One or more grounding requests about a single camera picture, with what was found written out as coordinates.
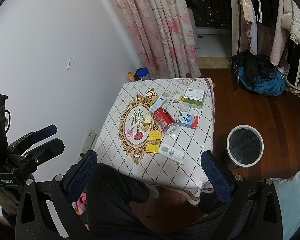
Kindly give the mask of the white wall power strip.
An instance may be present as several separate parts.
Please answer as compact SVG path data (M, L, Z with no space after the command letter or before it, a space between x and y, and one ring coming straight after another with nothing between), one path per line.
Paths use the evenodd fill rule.
M76 163L78 163L89 150L94 149L96 138L97 138L97 133L94 132L92 129L88 129L83 139L82 146L79 150Z

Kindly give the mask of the yellowish tissue ball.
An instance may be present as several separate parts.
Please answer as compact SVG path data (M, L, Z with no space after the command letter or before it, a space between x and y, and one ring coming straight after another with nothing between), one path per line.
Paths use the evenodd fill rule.
M152 123L152 115L150 113L146 113L141 115L141 123L143 126L148 126Z

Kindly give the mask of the colourful snack wrapper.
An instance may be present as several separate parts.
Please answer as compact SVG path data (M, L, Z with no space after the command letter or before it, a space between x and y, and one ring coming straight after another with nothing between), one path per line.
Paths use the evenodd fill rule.
M160 96L154 91L154 88L152 88L147 91L143 97L150 103L150 105L153 105Z

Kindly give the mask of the white round plastic lid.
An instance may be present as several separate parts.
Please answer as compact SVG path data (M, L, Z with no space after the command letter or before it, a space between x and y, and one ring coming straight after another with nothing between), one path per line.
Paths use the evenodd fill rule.
M190 106L186 102L182 102L179 106L179 110L184 113L187 112L189 109L190 109Z

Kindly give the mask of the white barcode box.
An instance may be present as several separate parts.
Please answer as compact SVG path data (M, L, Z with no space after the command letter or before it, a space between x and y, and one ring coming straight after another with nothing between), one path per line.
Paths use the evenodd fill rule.
M173 146L170 146L166 143L161 143L158 153L165 156L168 159L171 159L172 161L175 161L176 163L179 163L180 165L183 165L183 157L185 152L174 148Z

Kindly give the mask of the yellow cigarette box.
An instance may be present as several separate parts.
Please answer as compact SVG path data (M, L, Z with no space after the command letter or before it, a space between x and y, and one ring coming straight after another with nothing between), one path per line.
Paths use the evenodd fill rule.
M145 151L147 153L158 153L161 145L162 131L150 131L148 135L148 142Z

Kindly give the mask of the white round trash bin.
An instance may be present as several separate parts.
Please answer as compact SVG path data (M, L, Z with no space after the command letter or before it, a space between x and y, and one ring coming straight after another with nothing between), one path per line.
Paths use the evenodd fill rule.
M228 134L226 140L229 169L248 168L256 165L262 158L264 142L257 129L249 125L238 125Z

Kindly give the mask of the orange cap bottle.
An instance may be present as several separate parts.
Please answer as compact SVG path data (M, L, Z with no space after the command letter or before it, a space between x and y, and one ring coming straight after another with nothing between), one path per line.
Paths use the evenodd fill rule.
M135 77L131 72L128 72L127 75L130 82L135 82Z

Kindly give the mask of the pink floral curtain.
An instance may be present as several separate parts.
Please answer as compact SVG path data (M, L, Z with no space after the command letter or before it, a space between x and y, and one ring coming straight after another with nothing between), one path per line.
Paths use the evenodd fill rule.
M153 79L201 73L185 0L112 0Z

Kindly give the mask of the white blue slim box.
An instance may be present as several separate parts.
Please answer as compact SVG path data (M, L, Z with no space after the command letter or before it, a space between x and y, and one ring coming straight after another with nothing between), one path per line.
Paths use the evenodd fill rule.
M155 111L161 108L166 102L166 97L161 95L149 108L149 113L154 115Z

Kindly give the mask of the green white medicine box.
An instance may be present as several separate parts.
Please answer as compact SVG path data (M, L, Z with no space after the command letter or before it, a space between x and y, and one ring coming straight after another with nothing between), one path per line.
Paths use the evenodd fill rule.
M188 103L194 108L203 108L205 99L205 92L200 89L188 87L184 96L183 102Z

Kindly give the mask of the white yellow wrapper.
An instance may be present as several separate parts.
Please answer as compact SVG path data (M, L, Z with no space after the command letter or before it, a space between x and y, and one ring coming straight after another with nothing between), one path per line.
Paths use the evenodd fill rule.
M175 93L171 97L171 102L172 103L181 103L183 102L183 94L179 91L175 91Z

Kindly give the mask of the blue black clothes pile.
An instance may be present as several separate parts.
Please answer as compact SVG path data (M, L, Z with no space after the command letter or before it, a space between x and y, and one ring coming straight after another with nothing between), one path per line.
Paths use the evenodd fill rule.
M231 57L236 69L236 79L254 94L278 96L285 89L285 78L264 54L245 50Z

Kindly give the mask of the blue white milk carton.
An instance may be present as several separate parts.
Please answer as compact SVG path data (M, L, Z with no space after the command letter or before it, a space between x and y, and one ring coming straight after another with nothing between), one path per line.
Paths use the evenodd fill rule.
M179 126L186 128L196 129L198 125L199 117L196 115L179 112L175 122Z

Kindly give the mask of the red cola can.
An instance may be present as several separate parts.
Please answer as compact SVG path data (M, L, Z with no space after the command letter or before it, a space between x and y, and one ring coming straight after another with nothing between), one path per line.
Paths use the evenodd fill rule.
M164 108L159 108L154 112L154 118L159 123L165 134L172 134L177 129L177 124L173 117Z

